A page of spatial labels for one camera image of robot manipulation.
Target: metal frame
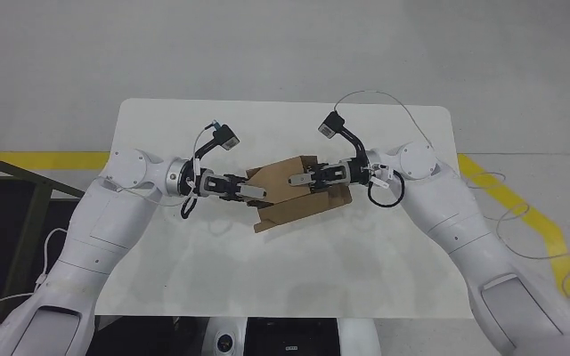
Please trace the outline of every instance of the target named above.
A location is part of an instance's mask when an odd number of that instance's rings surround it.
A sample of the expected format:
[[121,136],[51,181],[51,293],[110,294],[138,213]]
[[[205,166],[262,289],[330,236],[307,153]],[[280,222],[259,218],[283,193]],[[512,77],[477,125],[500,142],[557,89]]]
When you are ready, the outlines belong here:
[[[34,262],[34,253],[37,251],[37,244],[40,242],[42,227],[44,226],[47,207],[52,200],[54,190],[76,198],[82,198],[82,190],[70,187],[63,183],[46,178],[43,175],[35,174],[17,166],[0,161],[0,173],[9,174],[11,179],[19,179],[35,184],[32,198],[29,201],[26,219],[20,232],[18,244],[14,249],[14,255],[10,269],[6,277],[6,283],[2,290],[2,297],[17,295],[28,292],[26,283]],[[3,320],[18,301],[7,300],[0,303],[0,320]]]

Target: black cable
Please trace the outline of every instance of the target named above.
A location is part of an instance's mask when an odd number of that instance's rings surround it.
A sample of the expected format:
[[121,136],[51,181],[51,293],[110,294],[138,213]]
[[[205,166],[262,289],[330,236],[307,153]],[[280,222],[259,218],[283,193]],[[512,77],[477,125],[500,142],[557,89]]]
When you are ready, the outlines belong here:
[[194,197],[192,204],[190,204],[190,207],[188,208],[188,210],[186,210],[186,207],[188,206],[188,202],[190,201],[190,199],[192,199],[192,197],[188,197],[186,201],[184,201],[184,204],[182,204],[182,208],[180,209],[180,216],[182,216],[183,219],[188,219],[188,216],[190,216],[190,213],[192,212],[192,210],[194,210],[194,207],[196,207],[196,203],[198,202],[198,198]]
[[402,186],[402,192],[400,192],[400,197],[398,197],[398,199],[392,203],[392,204],[380,204],[378,201],[374,200],[374,198],[372,198],[372,186],[374,185],[373,182],[369,182],[368,183],[368,199],[372,202],[372,204],[374,204],[375,206],[380,206],[380,207],[394,207],[397,206],[398,204],[400,204],[400,202],[403,199],[403,191],[405,188],[405,183],[403,182],[403,177],[400,174],[400,172],[394,171],[395,176],[398,177],[398,179],[400,180],[400,184]]
[[340,131],[340,135],[353,144],[357,155],[362,154],[366,151],[362,141],[360,141],[360,139],[356,137],[354,133],[351,133],[347,128],[343,127],[342,131]]
[[212,139],[208,141],[208,143],[206,143],[204,146],[200,147],[196,151],[196,158],[202,159],[208,152],[213,150],[216,146],[217,146],[216,140]]

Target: brown cardboard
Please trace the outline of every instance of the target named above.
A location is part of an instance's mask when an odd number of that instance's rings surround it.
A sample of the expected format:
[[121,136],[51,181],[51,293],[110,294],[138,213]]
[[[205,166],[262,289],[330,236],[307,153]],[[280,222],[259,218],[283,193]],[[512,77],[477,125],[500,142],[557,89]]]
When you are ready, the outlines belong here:
[[289,177],[302,174],[304,167],[317,163],[316,156],[299,156],[247,171],[248,184],[265,188],[264,201],[272,206],[258,208],[261,222],[254,225],[255,232],[294,222],[352,202],[350,190],[345,185],[333,185],[326,190],[311,193],[307,186],[289,186]]

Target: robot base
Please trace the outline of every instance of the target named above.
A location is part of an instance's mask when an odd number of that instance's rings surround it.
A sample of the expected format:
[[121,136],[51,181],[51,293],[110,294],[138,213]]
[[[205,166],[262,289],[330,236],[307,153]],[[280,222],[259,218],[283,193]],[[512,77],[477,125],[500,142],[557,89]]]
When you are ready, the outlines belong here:
[[210,318],[202,356],[380,356],[372,319]]

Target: wire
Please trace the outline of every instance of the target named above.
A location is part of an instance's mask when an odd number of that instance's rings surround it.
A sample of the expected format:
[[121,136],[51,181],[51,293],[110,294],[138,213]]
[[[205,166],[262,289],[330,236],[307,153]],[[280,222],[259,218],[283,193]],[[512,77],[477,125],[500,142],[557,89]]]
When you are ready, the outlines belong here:
[[385,92],[381,92],[379,90],[358,90],[356,92],[352,92],[352,93],[348,93],[347,95],[343,96],[342,98],[340,98],[339,101],[337,101],[337,103],[335,103],[335,106],[333,108],[334,111],[337,111],[337,106],[346,98],[348,98],[349,96],[358,94],[358,93],[378,93],[378,94],[382,94],[382,95],[386,95],[389,96],[390,98],[394,99],[395,102],[397,102],[398,104],[400,104],[401,107],[403,107],[404,110],[406,110],[406,112],[408,113],[408,116],[410,116],[411,121],[413,122],[413,124],[418,128],[418,131],[421,133],[422,136],[424,136],[424,139],[426,139],[427,143],[429,143],[429,145],[431,147],[434,147],[434,144],[428,139],[428,137],[426,136],[426,134],[421,130],[421,128],[419,128],[418,123],[416,122],[416,119],[413,117],[413,115],[410,113],[410,111],[408,110],[408,108],[399,100],[397,100],[393,95],[389,94],[389,93],[385,93]]
[[34,292],[36,292],[39,289],[39,286],[41,286],[42,283],[44,283],[45,279],[47,278],[47,245],[49,244],[52,235],[57,231],[65,232],[66,234],[68,233],[67,230],[64,230],[62,228],[55,228],[52,231],[50,231],[50,233],[47,234],[47,238],[45,238],[44,242],[44,268],[42,270],[42,274],[40,274],[36,279],[36,286],[34,287]]
[[10,296],[6,296],[6,297],[0,299],[0,302],[3,302],[3,301],[8,300],[8,299],[12,299],[12,298],[19,298],[21,296],[30,296],[30,295],[33,295],[33,293],[22,293],[20,295],[10,295]]
[[42,283],[44,283],[45,279],[47,278],[47,246],[50,243],[50,239],[52,238],[53,234],[57,231],[68,233],[68,231],[65,229],[55,228],[55,229],[51,230],[50,233],[47,234],[47,238],[45,238],[45,242],[44,242],[44,268],[42,270],[42,274],[40,274],[36,279],[36,286],[34,287],[34,292],[33,293],[22,293],[19,295],[10,295],[10,296],[7,296],[7,297],[0,299],[0,302],[3,302],[3,301],[8,300],[8,299],[12,299],[12,298],[18,298],[21,296],[33,295],[34,293],[36,293],[36,291],[39,289],[39,287],[42,285]]
[[146,197],[146,196],[144,196],[143,194],[141,194],[141,193],[139,193],[139,192],[136,192],[136,191],[131,190],[131,189],[128,189],[128,188],[125,188],[125,187],[123,187],[122,185],[120,185],[119,183],[113,181],[112,179],[107,178],[107,177],[103,177],[102,175],[96,176],[95,179],[103,179],[104,181],[107,181],[107,182],[109,182],[109,183],[111,183],[111,184],[113,184],[113,185],[116,185],[116,186],[118,187],[118,190],[117,190],[117,191],[122,191],[122,190],[124,190],[124,191],[126,191],[126,192],[129,192],[129,193],[131,193],[131,194],[137,196],[137,197],[141,197],[141,198],[143,198],[144,200],[149,201],[149,202],[151,202],[152,204],[155,204],[155,205],[157,205],[157,206],[180,206],[180,205],[182,205],[182,204],[184,203],[184,200],[182,200],[181,202],[176,203],[176,204],[163,204],[163,203],[160,203],[160,202],[158,202],[158,201],[154,201],[154,200],[152,200],[151,198]]
[[[194,180],[192,182],[188,182],[188,184],[190,185],[190,194],[188,195],[188,198],[184,200],[183,205],[180,208],[180,216],[182,216],[183,219],[188,219],[188,216],[190,216],[190,213],[192,212],[192,210],[194,210],[194,207],[196,207],[196,203],[198,202],[198,198],[195,196],[194,193],[194,189],[196,188],[195,184],[198,181],[198,170],[200,169],[200,163],[196,165],[196,146],[198,146],[198,140],[200,139],[200,136],[212,126],[214,126],[214,122],[204,127],[202,131],[198,133],[198,136],[196,136],[196,140],[194,140],[194,146],[192,147],[192,164],[193,164],[192,171],[194,172]],[[188,206],[188,203],[190,202],[191,199],[193,199],[193,201],[190,204],[190,208],[186,210],[186,207]]]
[[403,192],[405,190],[405,183],[403,181],[403,177],[400,174],[400,172],[394,171],[394,175],[396,177],[398,177],[398,179],[400,180],[401,187],[402,187],[402,191],[400,192],[400,197],[398,197],[398,199],[392,204],[381,204],[378,201],[374,200],[374,198],[372,197],[372,186],[374,185],[374,183],[368,182],[368,199],[372,202],[372,204],[374,204],[375,206],[380,206],[380,207],[394,207],[394,206],[397,206],[398,204],[400,204],[400,202],[403,199]]
[[[496,187],[504,184],[507,181],[507,176],[505,174],[502,174],[499,172],[492,172],[492,171],[485,171],[485,172],[481,172],[479,174],[473,174],[473,175],[470,175],[469,177],[467,177],[466,179],[471,180],[473,177],[483,175],[483,174],[499,175],[499,176],[503,177],[503,181],[501,183],[497,183],[497,184],[494,184],[493,186],[489,186],[489,187],[472,187],[470,185],[468,185],[468,187],[471,189],[490,189],[490,188],[496,188]],[[515,210],[519,209],[522,206],[525,206],[525,210],[523,212],[515,214],[514,216],[511,216],[509,218],[507,217],[509,214],[513,214]],[[534,261],[545,261],[545,260],[554,260],[556,258],[570,256],[570,253],[567,253],[567,252],[565,254],[552,255],[552,256],[525,255],[525,254],[521,254],[520,252],[518,252],[517,250],[515,250],[514,248],[509,246],[509,244],[507,243],[505,238],[503,238],[501,235],[501,232],[500,232],[501,224],[506,222],[506,221],[509,221],[509,220],[515,220],[515,219],[522,218],[523,216],[525,216],[530,211],[530,209],[531,209],[531,206],[528,203],[524,202],[524,203],[517,204],[517,205],[513,206],[511,209],[507,210],[503,215],[501,215],[501,217],[499,219],[495,219],[495,218],[488,217],[488,216],[484,216],[484,218],[497,222],[497,224],[495,225],[495,235],[497,235],[497,238],[502,242],[503,245],[505,245],[505,247],[510,252],[512,252],[513,254],[515,254],[519,257],[526,258],[528,260],[534,260]],[[568,272],[565,275],[565,277],[562,279],[562,282],[560,283],[560,286],[562,287],[562,291],[564,292],[564,295],[566,298],[570,298],[570,293],[566,289],[566,282],[568,281],[569,278],[570,278],[570,272]]]

